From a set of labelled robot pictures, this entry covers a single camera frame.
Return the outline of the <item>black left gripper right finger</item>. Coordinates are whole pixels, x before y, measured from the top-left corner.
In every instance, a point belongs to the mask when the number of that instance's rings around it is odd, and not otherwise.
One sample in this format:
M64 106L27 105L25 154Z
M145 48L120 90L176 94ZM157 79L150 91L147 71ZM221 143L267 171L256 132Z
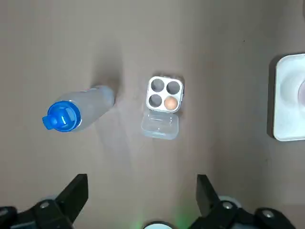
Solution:
M295 225L280 211L257 208L249 213L230 198L221 199L207 175L196 178L196 201L201 215L191 229L294 229Z

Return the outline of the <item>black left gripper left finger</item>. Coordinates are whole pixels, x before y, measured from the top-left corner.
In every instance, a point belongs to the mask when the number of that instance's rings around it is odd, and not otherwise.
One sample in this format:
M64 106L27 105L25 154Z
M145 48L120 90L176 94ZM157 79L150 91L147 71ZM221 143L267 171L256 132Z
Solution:
M72 229L89 197L88 176L78 174L55 198L45 199L18 212L13 206L0 208L2 229Z

